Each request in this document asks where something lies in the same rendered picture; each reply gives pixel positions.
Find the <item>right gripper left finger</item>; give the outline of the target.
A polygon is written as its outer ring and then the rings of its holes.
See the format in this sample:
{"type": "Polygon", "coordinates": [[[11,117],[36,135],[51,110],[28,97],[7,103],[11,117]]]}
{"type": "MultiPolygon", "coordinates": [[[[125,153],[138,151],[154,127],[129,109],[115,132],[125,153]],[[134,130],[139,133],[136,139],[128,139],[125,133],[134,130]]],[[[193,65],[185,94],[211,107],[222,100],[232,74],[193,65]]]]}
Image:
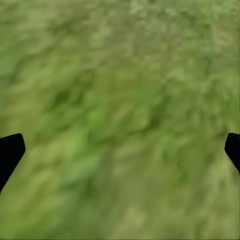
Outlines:
{"type": "Polygon", "coordinates": [[[0,192],[26,151],[21,133],[0,138],[0,192]]]}

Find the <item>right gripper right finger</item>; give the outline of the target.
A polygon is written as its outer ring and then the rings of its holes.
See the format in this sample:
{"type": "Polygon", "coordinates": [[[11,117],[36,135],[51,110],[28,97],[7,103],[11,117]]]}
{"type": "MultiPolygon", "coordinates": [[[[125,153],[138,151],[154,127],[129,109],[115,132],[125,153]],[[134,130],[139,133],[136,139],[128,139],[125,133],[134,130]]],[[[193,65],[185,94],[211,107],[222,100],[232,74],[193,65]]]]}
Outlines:
{"type": "Polygon", "coordinates": [[[240,172],[240,135],[234,133],[228,134],[225,152],[240,172]]]}

